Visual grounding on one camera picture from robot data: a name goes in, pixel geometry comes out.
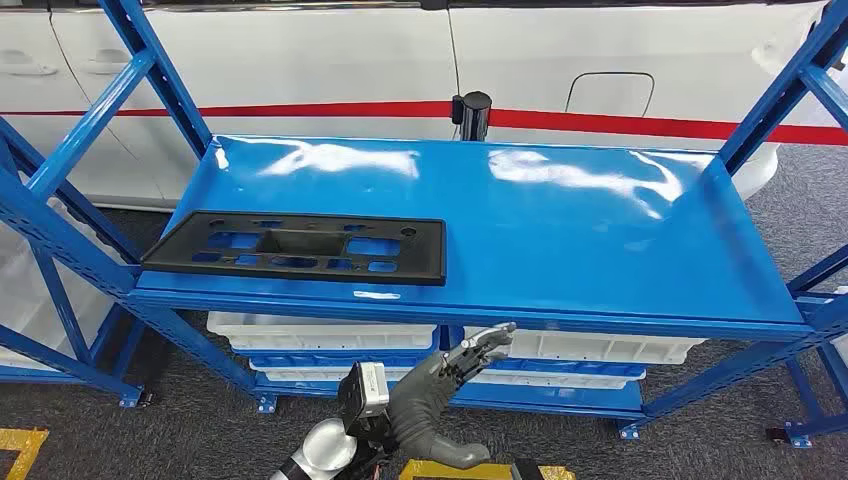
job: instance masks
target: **blue metal shelf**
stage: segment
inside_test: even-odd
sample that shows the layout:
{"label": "blue metal shelf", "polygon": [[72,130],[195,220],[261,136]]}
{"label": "blue metal shelf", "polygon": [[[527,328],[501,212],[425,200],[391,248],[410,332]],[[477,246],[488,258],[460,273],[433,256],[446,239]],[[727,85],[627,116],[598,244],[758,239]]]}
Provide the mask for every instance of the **blue metal shelf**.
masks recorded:
{"label": "blue metal shelf", "polygon": [[810,332],[713,154],[216,136],[166,232],[195,210],[443,219],[447,283],[145,271],[135,301],[688,337]]}
{"label": "blue metal shelf", "polygon": [[[457,397],[466,406],[614,417],[622,420],[623,438],[636,438],[636,429],[648,422],[848,332],[848,296],[831,297],[825,305],[798,298],[848,264],[848,248],[787,289],[729,176],[808,92],[848,125],[848,95],[826,74],[848,45],[848,0],[829,4],[718,154],[285,136],[213,139],[139,2],[100,3],[132,60],[46,160],[0,120],[0,166],[5,166],[0,220],[27,237],[41,263],[48,265],[48,256],[62,261],[257,398],[260,411],[273,412],[277,394],[329,390],[268,385],[262,376],[257,381],[175,308],[453,325],[511,320],[535,329],[754,340],[648,404],[641,403],[635,383],[623,391],[471,385]],[[447,225],[446,285],[141,272],[138,265],[114,262],[44,200],[54,193],[79,200],[82,206],[72,210],[121,243],[116,229],[64,176],[145,75],[202,157],[168,229],[195,209],[441,218]],[[14,168],[4,171],[10,170],[9,157],[30,175],[26,186]],[[131,248],[116,248],[133,261]],[[72,314],[63,316],[63,324],[73,341]],[[138,388],[3,327],[0,345],[138,398]],[[126,361],[122,355],[118,363]]]}
{"label": "blue metal shelf", "polygon": [[[262,393],[310,397],[335,397],[338,386],[338,382],[272,382],[261,373],[256,383],[257,391]],[[621,390],[469,383],[450,405],[626,420],[645,418],[638,382],[627,382]]]}

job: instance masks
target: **shelf surface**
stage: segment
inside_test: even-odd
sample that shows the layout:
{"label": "shelf surface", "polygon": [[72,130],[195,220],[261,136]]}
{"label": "shelf surface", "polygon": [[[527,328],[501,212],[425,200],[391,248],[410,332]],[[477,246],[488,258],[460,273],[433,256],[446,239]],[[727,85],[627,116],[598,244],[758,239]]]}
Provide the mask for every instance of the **shelf surface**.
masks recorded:
{"label": "shelf surface", "polygon": [[443,219],[447,282],[146,271],[135,300],[691,337],[808,328],[711,153],[219,135],[166,232],[193,210]]}
{"label": "shelf surface", "polygon": [[[257,391],[277,395],[335,397],[339,387],[339,382],[271,382],[264,374],[256,380]],[[450,405],[634,420],[645,416],[639,382],[627,382],[620,390],[468,383]]]}

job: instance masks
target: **red stripe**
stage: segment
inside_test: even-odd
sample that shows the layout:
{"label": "red stripe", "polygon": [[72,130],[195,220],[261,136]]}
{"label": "red stripe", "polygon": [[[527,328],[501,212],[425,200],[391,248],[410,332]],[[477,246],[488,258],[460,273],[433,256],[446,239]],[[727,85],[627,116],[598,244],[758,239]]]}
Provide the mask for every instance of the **red stripe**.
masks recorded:
{"label": "red stripe", "polygon": [[[207,117],[388,118],[447,118],[450,117],[450,110],[451,104],[446,101],[315,103],[204,107],[200,109],[201,113]],[[0,115],[80,116],[84,113],[83,111],[0,112]],[[118,116],[122,117],[164,117],[167,115],[168,112],[162,108],[121,110],[118,112]],[[490,125],[493,127],[725,140],[737,124],[707,120],[492,109]],[[771,134],[769,141],[848,145],[848,134],[839,127],[781,125]]]}

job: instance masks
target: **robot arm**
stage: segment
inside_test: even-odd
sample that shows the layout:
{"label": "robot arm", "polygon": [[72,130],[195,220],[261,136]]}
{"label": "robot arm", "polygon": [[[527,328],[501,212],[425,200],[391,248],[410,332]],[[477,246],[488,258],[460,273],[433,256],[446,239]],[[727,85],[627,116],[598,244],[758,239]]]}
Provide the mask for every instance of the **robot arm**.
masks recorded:
{"label": "robot arm", "polygon": [[459,445],[435,431],[456,391],[493,361],[493,350],[512,342],[515,323],[485,329],[450,352],[433,353],[389,395],[381,363],[357,363],[339,385],[342,418],[324,420],[271,480],[361,480],[401,448],[408,455],[455,468],[489,458],[481,444]]}

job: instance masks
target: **white car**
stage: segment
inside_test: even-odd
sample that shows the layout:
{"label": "white car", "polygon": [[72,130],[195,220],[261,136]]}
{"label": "white car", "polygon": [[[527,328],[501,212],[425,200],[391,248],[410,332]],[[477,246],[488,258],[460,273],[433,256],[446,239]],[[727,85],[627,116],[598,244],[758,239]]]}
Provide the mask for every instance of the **white car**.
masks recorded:
{"label": "white car", "polygon": [[[207,0],[147,15],[213,132],[450,139],[447,118],[364,110],[433,110],[481,90],[495,108],[617,117],[614,134],[596,118],[594,133],[492,127],[490,141],[715,149],[722,141],[697,121],[740,121],[826,3],[664,1]],[[129,55],[94,2],[4,4],[0,115],[46,154]],[[315,104],[326,103],[348,105],[325,116]],[[122,110],[71,180],[101,205],[172,208],[196,157],[146,83]],[[627,134],[642,117],[699,126],[694,138]],[[776,148],[734,178],[743,197],[774,174]]]}

